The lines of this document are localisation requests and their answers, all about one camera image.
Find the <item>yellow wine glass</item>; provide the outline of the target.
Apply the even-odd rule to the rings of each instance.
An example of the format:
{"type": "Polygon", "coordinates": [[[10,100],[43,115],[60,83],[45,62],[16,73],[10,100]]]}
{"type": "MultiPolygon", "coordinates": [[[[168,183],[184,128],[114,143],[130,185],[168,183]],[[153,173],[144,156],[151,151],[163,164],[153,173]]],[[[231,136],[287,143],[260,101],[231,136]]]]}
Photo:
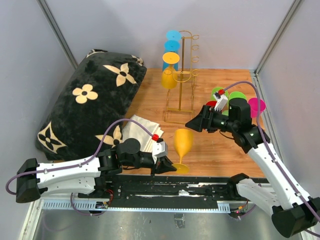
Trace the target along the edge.
{"type": "Polygon", "coordinates": [[[177,81],[174,79],[175,68],[174,65],[179,62],[180,56],[175,52],[166,52],[162,56],[164,63],[168,66],[163,70],[161,76],[161,84],[165,89],[173,89],[177,85],[177,81]]]}
{"type": "Polygon", "coordinates": [[[191,130],[180,128],[174,133],[174,149],[179,156],[179,162],[174,163],[177,174],[187,174],[190,168],[183,163],[183,158],[188,154],[193,146],[194,135],[191,130]]]}

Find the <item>red wine glass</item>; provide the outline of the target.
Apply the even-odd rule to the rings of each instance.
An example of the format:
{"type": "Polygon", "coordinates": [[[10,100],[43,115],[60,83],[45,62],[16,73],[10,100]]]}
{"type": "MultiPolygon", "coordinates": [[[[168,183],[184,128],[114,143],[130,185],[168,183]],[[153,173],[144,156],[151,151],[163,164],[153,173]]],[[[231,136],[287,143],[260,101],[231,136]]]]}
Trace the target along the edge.
{"type": "Polygon", "coordinates": [[[205,105],[206,105],[206,106],[215,107],[216,104],[217,104],[217,101],[211,100],[211,101],[208,101],[205,105]]]}

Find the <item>green wine glass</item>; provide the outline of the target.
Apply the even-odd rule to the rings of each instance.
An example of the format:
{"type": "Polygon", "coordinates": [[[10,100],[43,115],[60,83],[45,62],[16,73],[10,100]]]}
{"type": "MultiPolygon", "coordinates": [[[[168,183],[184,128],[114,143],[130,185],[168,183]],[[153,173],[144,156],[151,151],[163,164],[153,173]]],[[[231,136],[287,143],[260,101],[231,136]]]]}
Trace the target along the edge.
{"type": "MultiPolygon", "coordinates": [[[[215,100],[216,100],[215,97],[214,97],[214,94],[215,94],[216,92],[218,92],[219,90],[221,90],[221,89],[224,89],[224,88],[218,86],[218,87],[215,87],[215,88],[212,89],[212,91],[211,91],[211,96],[210,96],[210,100],[211,100],[211,101],[215,101],[215,100]]],[[[225,91],[224,94],[226,95],[227,98],[229,97],[229,92],[228,92],[228,91],[225,91]]]]}
{"type": "Polygon", "coordinates": [[[226,115],[228,116],[229,115],[229,103],[230,103],[230,100],[232,99],[236,99],[236,98],[240,98],[240,99],[245,99],[247,100],[247,97],[244,93],[240,92],[240,91],[234,91],[234,92],[231,92],[228,96],[228,102],[227,102],[227,105],[226,105],[226,110],[223,110],[222,111],[222,114],[223,115],[226,115]]]}

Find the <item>magenta wine glass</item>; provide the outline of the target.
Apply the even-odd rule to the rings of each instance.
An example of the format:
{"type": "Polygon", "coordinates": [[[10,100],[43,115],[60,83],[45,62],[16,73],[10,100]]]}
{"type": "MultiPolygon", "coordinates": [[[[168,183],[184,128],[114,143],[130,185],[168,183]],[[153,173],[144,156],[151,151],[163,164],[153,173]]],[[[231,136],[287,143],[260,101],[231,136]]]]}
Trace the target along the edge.
{"type": "Polygon", "coordinates": [[[256,97],[249,99],[248,104],[250,105],[251,118],[256,118],[258,113],[261,114],[266,109],[265,102],[260,99],[260,111],[258,111],[258,99],[256,97]]]}

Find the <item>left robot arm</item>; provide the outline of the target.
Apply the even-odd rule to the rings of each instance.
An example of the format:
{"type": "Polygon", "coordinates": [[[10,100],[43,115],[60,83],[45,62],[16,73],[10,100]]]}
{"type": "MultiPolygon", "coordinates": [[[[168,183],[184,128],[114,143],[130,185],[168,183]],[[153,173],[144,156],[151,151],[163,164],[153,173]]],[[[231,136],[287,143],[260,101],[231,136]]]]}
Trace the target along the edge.
{"type": "Polygon", "coordinates": [[[56,194],[93,194],[101,198],[107,193],[107,178],[122,173],[124,167],[150,169],[150,174],[175,172],[177,168],[167,156],[163,139],[153,143],[151,152],[141,151],[135,138],[128,138],[115,148],[73,162],[38,163],[27,159],[17,172],[16,197],[19,204],[56,194]]]}

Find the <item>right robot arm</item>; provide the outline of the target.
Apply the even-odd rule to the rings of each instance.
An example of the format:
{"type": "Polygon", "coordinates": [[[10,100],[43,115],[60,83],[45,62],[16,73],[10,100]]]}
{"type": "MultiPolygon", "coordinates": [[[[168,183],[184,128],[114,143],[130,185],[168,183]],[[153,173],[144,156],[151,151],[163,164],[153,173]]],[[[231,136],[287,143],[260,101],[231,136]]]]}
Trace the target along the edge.
{"type": "Polygon", "coordinates": [[[320,199],[311,197],[301,187],[277,155],[264,130],[252,123],[247,101],[234,98],[228,105],[228,115],[204,105],[185,127],[197,132],[220,130],[231,133],[234,142],[257,163],[274,193],[259,186],[248,175],[239,173],[228,179],[227,196],[232,200],[245,198],[253,202],[271,217],[274,227],[285,238],[315,226],[320,214],[320,199]]]}

